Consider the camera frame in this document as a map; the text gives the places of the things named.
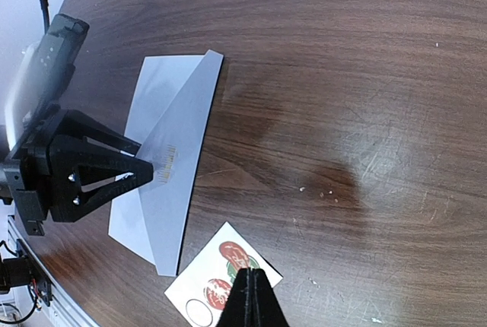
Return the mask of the pale blue envelope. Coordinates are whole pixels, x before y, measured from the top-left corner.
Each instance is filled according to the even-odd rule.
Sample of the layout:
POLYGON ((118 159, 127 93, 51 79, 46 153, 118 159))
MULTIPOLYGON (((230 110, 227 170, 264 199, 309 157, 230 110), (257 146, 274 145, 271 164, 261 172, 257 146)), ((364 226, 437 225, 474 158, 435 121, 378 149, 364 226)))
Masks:
POLYGON ((115 198, 108 234, 153 264, 177 274, 189 203, 224 56, 147 56, 138 75, 125 136, 153 165, 153 180, 115 198))

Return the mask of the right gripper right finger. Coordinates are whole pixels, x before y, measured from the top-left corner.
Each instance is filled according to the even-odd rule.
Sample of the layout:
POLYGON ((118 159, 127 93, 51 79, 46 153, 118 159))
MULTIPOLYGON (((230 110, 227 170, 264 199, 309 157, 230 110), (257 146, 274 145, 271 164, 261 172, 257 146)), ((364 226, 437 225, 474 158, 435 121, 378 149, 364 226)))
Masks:
POLYGON ((289 326, 262 269, 249 271, 249 326, 289 326))

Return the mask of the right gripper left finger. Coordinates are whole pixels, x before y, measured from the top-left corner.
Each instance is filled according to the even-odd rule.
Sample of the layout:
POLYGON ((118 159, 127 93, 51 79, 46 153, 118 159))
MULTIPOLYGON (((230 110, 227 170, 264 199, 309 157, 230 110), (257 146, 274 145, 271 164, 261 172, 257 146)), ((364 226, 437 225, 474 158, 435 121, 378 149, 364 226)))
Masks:
POLYGON ((248 268, 242 268, 238 271, 217 327, 250 325, 249 276, 250 270, 248 268))

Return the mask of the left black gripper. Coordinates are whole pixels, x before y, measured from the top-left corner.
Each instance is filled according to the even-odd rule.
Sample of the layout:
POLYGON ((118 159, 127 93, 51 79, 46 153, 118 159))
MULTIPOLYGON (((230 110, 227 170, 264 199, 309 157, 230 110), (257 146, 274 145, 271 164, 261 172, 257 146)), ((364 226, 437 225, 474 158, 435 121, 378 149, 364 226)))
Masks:
POLYGON ((42 236, 49 215, 73 223, 152 181, 151 163, 122 154, 140 147, 79 110, 55 108, 29 124, 5 158, 5 199, 27 233, 42 236))

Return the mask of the white sticker sheet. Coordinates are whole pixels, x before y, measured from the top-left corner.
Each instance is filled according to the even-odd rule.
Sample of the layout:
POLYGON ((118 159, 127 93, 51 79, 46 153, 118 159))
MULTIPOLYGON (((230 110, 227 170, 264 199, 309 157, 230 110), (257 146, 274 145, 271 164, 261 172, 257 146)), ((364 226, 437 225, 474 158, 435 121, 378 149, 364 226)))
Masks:
POLYGON ((261 268, 274 287, 279 274, 232 226, 224 223, 164 295, 191 326, 215 326, 241 268, 261 268))

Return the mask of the red white round sticker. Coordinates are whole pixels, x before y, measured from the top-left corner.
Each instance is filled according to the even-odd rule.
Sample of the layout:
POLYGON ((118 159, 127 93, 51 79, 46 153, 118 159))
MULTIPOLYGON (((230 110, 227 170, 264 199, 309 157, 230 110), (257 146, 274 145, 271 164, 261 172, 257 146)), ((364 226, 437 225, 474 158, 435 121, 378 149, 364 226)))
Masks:
POLYGON ((251 262, 247 252, 237 243, 232 241, 223 242, 219 246, 221 255, 231 263, 236 271, 242 268, 250 268, 251 262))

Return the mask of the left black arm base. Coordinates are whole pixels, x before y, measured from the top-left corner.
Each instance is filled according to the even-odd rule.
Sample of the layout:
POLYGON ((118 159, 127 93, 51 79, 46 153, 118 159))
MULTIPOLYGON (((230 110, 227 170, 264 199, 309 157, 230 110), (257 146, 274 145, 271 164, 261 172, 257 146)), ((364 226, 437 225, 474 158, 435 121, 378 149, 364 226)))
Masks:
POLYGON ((11 258, 1 258, 1 294, 7 294, 14 287, 28 286, 35 297, 50 306, 53 283, 24 241, 17 239, 16 250, 13 251, 2 240, 1 249, 11 255, 11 258))

